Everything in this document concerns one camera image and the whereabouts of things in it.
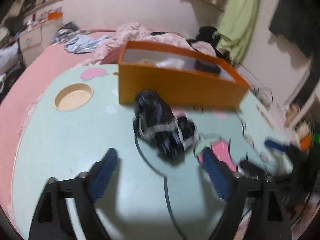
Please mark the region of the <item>green hanging cloth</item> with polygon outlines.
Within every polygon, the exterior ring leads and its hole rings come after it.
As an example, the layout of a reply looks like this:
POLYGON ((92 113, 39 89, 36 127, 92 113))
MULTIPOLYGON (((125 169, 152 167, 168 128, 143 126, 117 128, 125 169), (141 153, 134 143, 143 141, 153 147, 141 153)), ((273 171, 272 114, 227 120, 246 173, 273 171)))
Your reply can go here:
POLYGON ((261 0, 228 0, 217 34, 216 46, 231 62, 241 63, 247 53, 259 15, 261 0))

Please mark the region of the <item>black lace fabric bundle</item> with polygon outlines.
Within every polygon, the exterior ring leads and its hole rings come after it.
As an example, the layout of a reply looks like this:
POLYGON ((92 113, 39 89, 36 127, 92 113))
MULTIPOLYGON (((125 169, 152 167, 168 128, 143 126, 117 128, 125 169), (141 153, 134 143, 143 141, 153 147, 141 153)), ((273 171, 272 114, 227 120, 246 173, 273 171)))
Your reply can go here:
POLYGON ((196 144, 195 124, 184 115, 176 117, 156 91, 137 94, 134 112, 135 136, 157 148, 164 157, 179 158, 196 144))

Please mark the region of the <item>light blue clothing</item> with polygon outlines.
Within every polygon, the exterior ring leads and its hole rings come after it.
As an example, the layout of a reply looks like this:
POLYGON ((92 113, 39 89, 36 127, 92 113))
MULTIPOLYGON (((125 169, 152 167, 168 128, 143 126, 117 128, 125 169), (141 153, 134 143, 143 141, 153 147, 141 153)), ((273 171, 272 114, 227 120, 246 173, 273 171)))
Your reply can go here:
POLYGON ((92 38, 87 35, 77 34, 74 38, 65 43, 64 49, 73 54, 92 53, 101 42, 111 38, 110 35, 103 35, 100 38, 92 38))

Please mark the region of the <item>black velvet pouch bag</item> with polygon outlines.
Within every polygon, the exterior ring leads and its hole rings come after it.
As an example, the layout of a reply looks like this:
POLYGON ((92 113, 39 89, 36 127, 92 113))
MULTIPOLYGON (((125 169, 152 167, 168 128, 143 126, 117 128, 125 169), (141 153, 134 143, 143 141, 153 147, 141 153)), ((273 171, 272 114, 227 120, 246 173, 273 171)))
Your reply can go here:
POLYGON ((221 73, 221 68, 218 65, 206 61, 197 60, 195 62, 194 68, 197 71, 202 71, 215 75, 219 75, 221 73))

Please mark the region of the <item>small orange box on desk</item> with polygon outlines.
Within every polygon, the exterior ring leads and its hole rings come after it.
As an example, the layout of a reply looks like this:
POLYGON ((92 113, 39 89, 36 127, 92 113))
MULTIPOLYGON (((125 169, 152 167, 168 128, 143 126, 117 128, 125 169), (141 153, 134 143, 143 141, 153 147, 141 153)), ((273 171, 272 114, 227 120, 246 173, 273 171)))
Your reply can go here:
POLYGON ((63 17, 63 12, 50 12, 47 16, 48 21, 57 20, 63 17))

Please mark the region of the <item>white drawer cabinet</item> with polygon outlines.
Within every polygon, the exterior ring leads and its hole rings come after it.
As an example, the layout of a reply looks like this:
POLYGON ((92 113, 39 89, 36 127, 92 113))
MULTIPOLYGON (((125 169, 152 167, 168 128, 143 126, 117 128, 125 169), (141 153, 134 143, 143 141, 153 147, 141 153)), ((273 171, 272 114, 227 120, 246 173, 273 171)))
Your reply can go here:
POLYGON ((19 35, 19 43, 21 51, 25 51, 31 47, 41 45, 42 43, 42 28, 37 27, 31 30, 22 32, 19 35))

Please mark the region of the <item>black clothes pile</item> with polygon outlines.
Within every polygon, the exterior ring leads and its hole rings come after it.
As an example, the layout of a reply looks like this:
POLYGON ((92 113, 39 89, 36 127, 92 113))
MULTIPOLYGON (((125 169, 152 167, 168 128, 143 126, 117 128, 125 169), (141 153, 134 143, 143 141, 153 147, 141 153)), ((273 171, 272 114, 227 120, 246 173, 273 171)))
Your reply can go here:
POLYGON ((195 38, 187 39, 187 43, 195 50, 207 55, 216 55, 217 44, 221 36, 216 33, 217 29, 211 26, 204 26, 199 29, 195 38))

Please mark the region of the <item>pink floral duvet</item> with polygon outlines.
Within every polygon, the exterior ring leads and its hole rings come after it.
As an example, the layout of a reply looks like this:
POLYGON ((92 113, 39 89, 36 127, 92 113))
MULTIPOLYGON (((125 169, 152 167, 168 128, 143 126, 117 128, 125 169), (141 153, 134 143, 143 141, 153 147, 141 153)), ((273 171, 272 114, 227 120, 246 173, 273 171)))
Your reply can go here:
POLYGON ((143 24, 130 22, 118 27, 113 36, 102 40, 95 49, 90 64, 102 63, 111 51, 122 47, 128 41, 147 41, 163 43, 178 48, 199 51, 203 54, 216 57, 216 52, 211 44, 204 41, 188 42, 185 38, 175 33, 154 34, 143 24))

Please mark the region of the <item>orange cardboard box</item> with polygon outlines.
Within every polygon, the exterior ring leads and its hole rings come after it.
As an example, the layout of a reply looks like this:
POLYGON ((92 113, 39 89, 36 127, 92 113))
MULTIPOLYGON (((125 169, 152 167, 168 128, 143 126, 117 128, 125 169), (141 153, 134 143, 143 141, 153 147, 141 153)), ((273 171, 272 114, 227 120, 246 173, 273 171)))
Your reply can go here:
POLYGON ((110 52, 103 64, 118 64, 119 103, 133 104, 138 93, 156 91, 170 106, 237 109, 249 84, 221 58, 175 46, 128 41, 110 52), (182 69, 158 68, 169 57, 182 59, 182 69), (221 68, 219 75, 195 70, 195 62, 206 61, 221 68))

